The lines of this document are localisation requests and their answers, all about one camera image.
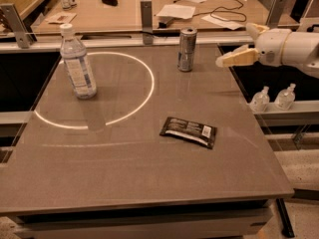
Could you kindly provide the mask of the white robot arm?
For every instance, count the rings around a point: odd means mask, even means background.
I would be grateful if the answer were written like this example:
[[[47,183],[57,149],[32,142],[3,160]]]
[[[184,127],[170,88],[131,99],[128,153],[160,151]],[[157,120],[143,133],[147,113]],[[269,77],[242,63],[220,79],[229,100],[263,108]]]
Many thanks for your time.
[[[319,78],[319,34],[293,32],[247,23],[246,31],[254,47],[242,45],[216,59],[219,67],[249,66],[259,62],[265,66],[291,66],[304,74]]]

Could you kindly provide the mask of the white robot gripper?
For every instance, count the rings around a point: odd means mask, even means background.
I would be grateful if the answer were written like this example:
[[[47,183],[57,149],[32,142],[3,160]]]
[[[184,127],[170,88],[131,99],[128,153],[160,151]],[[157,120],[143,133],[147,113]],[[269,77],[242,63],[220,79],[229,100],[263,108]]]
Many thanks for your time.
[[[270,29],[255,23],[246,24],[246,32],[255,41],[255,48],[242,45],[216,59],[218,67],[250,66],[257,60],[266,66],[281,65],[284,44],[292,33],[289,29]]]

